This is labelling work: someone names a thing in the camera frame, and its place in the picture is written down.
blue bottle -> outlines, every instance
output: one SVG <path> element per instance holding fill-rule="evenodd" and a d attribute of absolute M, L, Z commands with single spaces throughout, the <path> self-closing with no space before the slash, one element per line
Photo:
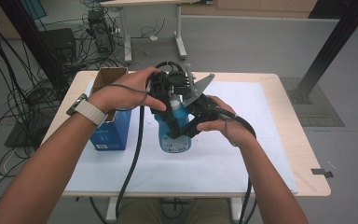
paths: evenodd
<path fill-rule="evenodd" d="M 179 126 L 182 128 L 188 124 L 188 111 L 182 106 L 180 98 L 177 95 L 173 95 L 170 99 L 173 116 L 178 120 Z M 191 138 L 182 135 L 176 139 L 171 139 L 167 136 L 170 131 L 167 123 L 162 121 L 159 115 L 155 115 L 155 119 L 158 122 L 158 140 L 161 149 L 165 152 L 179 153 L 187 151 L 191 147 Z"/>

blue box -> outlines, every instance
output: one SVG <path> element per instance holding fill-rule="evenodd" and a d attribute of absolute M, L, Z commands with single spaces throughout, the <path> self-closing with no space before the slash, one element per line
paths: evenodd
<path fill-rule="evenodd" d="M 95 78 L 91 94 L 126 74 L 127 68 L 124 67 L 101 68 Z M 96 150 L 124 150 L 127 145 L 130 120 L 131 111 L 111 110 L 105 122 L 94 131 L 89 140 Z"/>

table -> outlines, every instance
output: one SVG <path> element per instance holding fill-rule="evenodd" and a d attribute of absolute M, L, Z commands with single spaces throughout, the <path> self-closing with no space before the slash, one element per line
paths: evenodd
<path fill-rule="evenodd" d="M 48 138 L 68 118 L 68 116 L 65 114 L 66 109 L 69 108 L 69 106 L 72 104 L 72 102 L 75 101 L 75 99 L 78 97 L 80 93 L 86 90 L 86 87 L 90 84 L 90 81 L 96 77 L 96 74 L 97 71 L 82 71 L 76 75 L 69 91 L 67 92 L 65 98 L 62 101 L 62 105 L 60 106 L 56 117 L 54 118 L 52 124 L 50 125 L 50 128 L 48 129 L 48 133 L 45 139 Z M 196 72 L 194 72 L 193 74 L 197 77 L 197 79 L 201 79 L 209 75 L 209 73 L 196 73 Z M 331 190 L 327 184 L 325 177 L 323 175 L 314 175 L 311 171 L 311 169 L 313 168 L 320 168 L 320 165 L 315 158 L 312 148 L 310 147 L 310 143 L 296 117 L 296 113 L 292 108 L 292 105 L 286 95 L 286 92 L 279 78 L 273 74 L 247 74 L 247 73 L 214 73 L 214 74 L 215 74 L 215 78 L 214 78 L 215 81 L 254 83 L 262 88 L 268 103 L 271 116 L 275 121 L 276 130 L 282 142 L 282 148 L 284 149 L 288 163 L 292 168 L 293 177 L 296 182 L 296 196 L 328 196 Z M 133 121 L 134 119 L 138 120 L 137 117 L 132 116 L 131 121 Z M 153 122 L 150 121 L 149 123 L 146 123 L 145 129 L 147 129 L 148 126 L 151 125 L 151 123 Z M 131 140 L 129 135 L 128 146 L 130 141 L 134 141 L 134 140 L 133 139 Z M 92 150 L 90 150 L 90 147 L 92 147 L 92 145 L 88 143 L 86 149 L 88 148 L 89 150 L 85 149 L 85 152 L 83 152 L 82 154 L 81 161 L 79 162 L 78 167 L 76 167 L 76 170 L 83 169 L 82 170 L 83 173 L 81 173 L 81 178 L 78 178 L 77 180 L 71 179 L 67 189 L 63 193 L 63 196 L 117 197 L 119 192 L 119 187 L 121 187 L 121 184 L 123 183 L 124 177 L 127 173 L 122 174 L 121 177 L 118 177 L 116 175 L 113 175 L 112 174 L 113 172 L 106 171 L 106 169 L 101 169 L 100 172 L 93 171 L 95 175 L 111 176 L 112 179 L 114 178 L 119 179 L 119 180 L 117 179 L 115 180 L 116 182 L 119 182 L 119 187 L 117 188 L 117 190 L 106 190 L 106 186 L 100 186 L 102 182 L 98 181 L 98 178 L 97 179 L 94 178 L 91 180 L 90 178 L 93 177 L 94 174 L 87 173 L 87 171 L 92 170 L 92 167 L 95 166 L 95 162 L 100 162 L 102 164 L 112 163 L 113 161 L 110 160 L 120 160 L 120 158 L 125 157 L 124 156 L 125 154 L 120 152 L 114 152 L 116 153 L 116 155 L 115 158 L 113 158 L 109 156 L 109 154 L 104 154 L 105 152 L 93 153 Z M 134 148 L 128 148 L 125 150 L 126 151 L 125 153 L 130 153 L 131 155 L 133 155 L 133 150 Z M 184 162 L 191 162 L 191 160 L 190 161 L 178 160 L 172 162 L 173 164 L 175 163 L 184 164 Z M 150 163 L 144 167 L 146 167 L 146 171 L 148 169 L 147 172 L 152 172 L 152 173 L 153 173 L 153 169 L 158 169 L 158 167 L 153 168 L 153 164 Z M 126 196 L 129 197 L 185 196 L 185 197 L 233 198 L 233 197 L 243 196 L 243 191 L 240 190 L 225 191 L 225 192 L 222 190 L 220 191 L 215 190 L 209 192 L 201 192 L 200 190 L 192 189 L 195 188 L 194 186 L 192 186 L 192 188 L 190 189 L 185 190 L 184 192 L 175 192 L 175 191 L 158 192 L 157 190 L 154 192 L 142 191 L 142 187 L 140 186 L 143 186 L 144 183 L 147 183 L 147 181 L 142 178 L 137 179 L 135 173 L 129 184 L 128 187 L 129 191 L 126 192 Z M 244 180 L 241 181 L 241 185 L 242 185 L 241 187 L 245 189 L 246 182 Z"/>
<path fill-rule="evenodd" d="M 127 33 L 126 28 L 126 15 L 124 12 L 124 7 L 128 6 L 145 6 L 145 5 L 166 5 L 166 4 L 176 4 L 176 32 L 174 32 L 174 37 L 176 40 L 176 45 L 179 49 L 179 55 L 182 59 L 187 57 L 185 45 L 182 40 L 182 7 L 183 3 L 195 3 L 199 0 L 116 0 L 109 2 L 101 2 L 102 7 L 117 7 L 118 13 L 121 18 L 121 29 L 123 32 L 124 38 L 124 61 L 126 64 L 130 64 L 132 62 L 131 55 L 131 37 Z"/>

gray floor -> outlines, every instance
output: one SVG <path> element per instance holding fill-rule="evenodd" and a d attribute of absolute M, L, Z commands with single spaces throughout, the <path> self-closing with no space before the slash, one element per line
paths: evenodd
<path fill-rule="evenodd" d="M 186 62 L 192 64 L 193 71 L 303 77 L 336 24 L 336 21 L 183 17 Z M 132 70 L 167 60 L 182 63 L 173 40 L 135 39 L 132 45 Z M 334 177 L 328 179 L 330 196 L 298 200 L 310 223 L 358 223 L 358 29 L 319 85 L 345 127 L 305 128 L 319 163 L 332 171 Z M 0 115 L 7 110 L 6 97 L 0 77 Z M 2 142 L 13 123 L 8 120 L 0 127 L 0 158 L 7 152 Z M 96 201 L 105 214 L 107 199 Z M 89 199 L 76 202 L 74 198 L 62 198 L 49 223 L 99 223 L 99 219 Z M 251 223 L 261 223 L 258 212 Z"/>

person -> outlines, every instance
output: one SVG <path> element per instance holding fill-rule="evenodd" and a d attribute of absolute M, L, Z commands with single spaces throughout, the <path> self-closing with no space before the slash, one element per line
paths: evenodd
<path fill-rule="evenodd" d="M 123 76 L 115 83 L 145 91 L 146 81 L 158 71 L 157 68 L 148 67 Z M 221 108 L 235 113 L 218 97 L 210 97 Z M 160 111 L 166 109 L 165 104 L 151 96 L 145 97 L 143 93 L 119 86 L 107 86 L 96 91 L 88 102 L 104 113 L 113 108 L 137 106 L 140 102 Z M 238 146 L 254 185 L 263 221 L 308 223 L 295 197 L 257 140 L 235 120 L 228 120 L 227 127 L 225 125 L 224 120 L 218 119 L 201 123 L 197 128 L 203 132 L 219 131 Z M 46 223 L 95 128 L 92 121 L 79 113 L 68 118 L 11 181 L 0 199 L 0 223 Z"/>

